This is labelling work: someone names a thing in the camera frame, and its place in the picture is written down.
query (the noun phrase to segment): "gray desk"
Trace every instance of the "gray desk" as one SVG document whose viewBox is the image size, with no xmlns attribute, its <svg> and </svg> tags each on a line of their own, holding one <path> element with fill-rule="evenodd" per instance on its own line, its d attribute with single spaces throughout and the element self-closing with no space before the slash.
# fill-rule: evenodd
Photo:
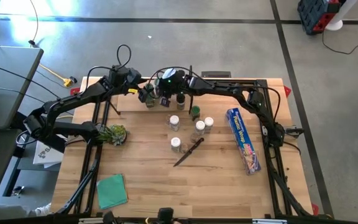
<svg viewBox="0 0 358 224">
<path fill-rule="evenodd" d="M 42 49 L 0 47 L 0 67 L 32 79 L 43 52 Z M 0 88 L 25 93 L 29 84 L 24 78 L 0 70 Z M 9 127 L 23 97 L 13 91 L 0 90 L 0 129 Z"/>
<path fill-rule="evenodd" d="M 0 47 L 0 67 L 31 79 L 42 54 L 42 49 Z M 25 93 L 29 84 L 24 78 L 0 70 L 0 88 Z M 23 97 L 16 92 L 0 90 L 0 183 L 16 148 L 15 139 L 21 132 L 7 128 L 10 127 Z"/>
</svg>

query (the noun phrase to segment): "knife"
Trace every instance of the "knife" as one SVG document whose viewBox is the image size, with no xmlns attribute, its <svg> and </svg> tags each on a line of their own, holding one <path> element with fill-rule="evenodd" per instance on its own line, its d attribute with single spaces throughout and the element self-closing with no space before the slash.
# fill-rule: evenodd
<svg viewBox="0 0 358 224">
<path fill-rule="evenodd" d="M 190 156 L 190 154 L 193 152 L 193 150 L 195 150 L 195 149 L 199 146 L 199 144 L 200 144 L 201 142 L 203 142 L 203 141 L 204 141 L 204 138 L 200 138 L 200 139 L 196 142 L 196 144 L 194 144 L 194 146 L 192 146 L 192 147 L 186 152 L 186 154 L 183 155 L 183 156 L 179 159 L 179 161 L 178 161 L 177 163 L 175 163 L 175 165 L 173 165 L 173 166 L 175 167 L 175 166 L 181 164 L 188 156 Z"/>
</svg>

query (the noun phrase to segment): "gray floor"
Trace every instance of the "gray floor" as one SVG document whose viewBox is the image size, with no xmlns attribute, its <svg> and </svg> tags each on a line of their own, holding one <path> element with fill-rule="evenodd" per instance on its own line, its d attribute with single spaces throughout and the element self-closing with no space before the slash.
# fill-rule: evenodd
<svg viewBox="0 0 358 224">
<path fill-rule="evenodd" d="M 277 1 L 281 19 L 298 19 L 297 2 Z M 40 16 L 273 19 L 269 0 L 112 0 L 97 4 L 36 0 L 34 4 Z M 0 14 L 33 16 L 34 12 L 28 0 L 2 0 Z M 358 3 L 347 17 L 358 18 Z M 334 214 L 338 219 L 358 221 L 358 49 L 352 55 L 339 55 L 322 45 L 321 35 L 309 37 L 299 25 L 283 25 L 283 31 Z M 35 22 L 23 17 L 0 21 L 0 44 L 28 46 L 34 32 Z M 358 25 L 327 32 L 325 39 L 331 47 L 349 51 L 358 44 Z M 196 72 L 230 70 L 234 77 L 283 78 L 291 88 L 275 24 L 40 22 L 36 42 L 45 50 L 42 63 L 65 76 L 81 78 L 92 66 L 117 63 L 116 47 L 128 44 L 133 53 L 129 65 L 144 76 L 160 67 L 192 64 Z M 38 74 L 35 80 L 58 95 L 68 94 L 67 89 Z M 33 85 L 28 94 L 52 99 Z M 300 125 L 294 96 L 288 101 L 294 123 Z M 21 112 L 27 114 L 34 107 L 26 98 Z M 303 137 L 299 145 L 312 202 L 321 205 Z M 53 172 L 24 172 L 20 183 L 31 190 L 21 198 L 3 198 L 0 191 L 0 203 L 32 208 L 47 203 L 56 178 Z"/>
</svg>

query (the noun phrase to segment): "wooden table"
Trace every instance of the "wooden table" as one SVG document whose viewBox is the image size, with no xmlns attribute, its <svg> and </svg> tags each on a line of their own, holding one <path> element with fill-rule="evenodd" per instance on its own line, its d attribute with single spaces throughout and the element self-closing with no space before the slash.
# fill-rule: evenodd
<svg viewBox="0 0 358 224">
<path fill-rule="evenodd" d="M 89 79 L 94 83 L 99 77 Z M 291 126 L 292 120 L 285 97 L 282 79 L 268 78 L 267 83 L 280 92 L 281 105 L 277 121 L 283 126 Z M 174 163 L 183 155 L 170 149 L 170 140 L 179 137 L 191 146 L 190 134 L 194 123 L 187 111 L 147 111 L 136 95 L 114 96 L 113 104 L 130 102 L 124 106 L 125 112 L 118 116 L 109 111 L 108 125 L 123 124 L 130 135 L 123 146 L 103 146 L 98 180 L 113 174 L 124 174 L 128 203 L 111 208 L 120 217 L 156 217 L 159 208 L 172 207 L 175 217 L 193 218 L 260 218 L 266 213 L 273 215 L 272 199 L 267 178 L 259 120 L 254 114 L 242 109 L 238 102 L 226 96 L 204 95 L 195 97 L 194 105 L 201 108 L 201 117 L 214 119 L 212 133 L 205 135 L 205 142 L 178 167 Z M 273 110 L 278 98 L 270 92 Z M 262 170 L 254 175 L 246 175 L 234 137 L 225 120 L 229 108 L 239 107 L 252 144 L 257 152 Z M 77 108 L 74 123 L 92 119 L 94 104 Z M 103 116 L 102 103 L 99 121 Z M 179 132 L 172 131 L 166 124 L 168 114 L 180 118 Z M 286 141 L 296 144 L 294 139 Z M 291 146 L 281 147 L 288 186 L 306 211 L 312 213 L 308 187 L 303 173 L 299 152 Z M 81 166 L 85 154 L 85 143 L 79 142 L 66 148 L 60 168 L 52 211 L 56 212 L 69 199 L 78 186 Z M 281 190 L 278 199 L 284 212 Z M 85 207 L 88 190 L 82 201 Z M 97 192 L 94 196 L 92 213 L 100 212 Z"/>
</svg>

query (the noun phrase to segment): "green napkin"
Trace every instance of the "green napkin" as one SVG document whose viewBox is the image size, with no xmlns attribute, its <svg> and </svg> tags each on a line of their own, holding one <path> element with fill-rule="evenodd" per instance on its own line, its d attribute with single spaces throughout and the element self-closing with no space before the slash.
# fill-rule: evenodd
<svg viewBox="0 0 358 224">
<path fill-rule="evenodd" d="M 96 186 L 98 188 L 98 199 L 101 209 L 114 207 L 128 202 L 124 185 L 124 176 L 122 174 L 116 174 L 100 180 Z"/>
</svg>

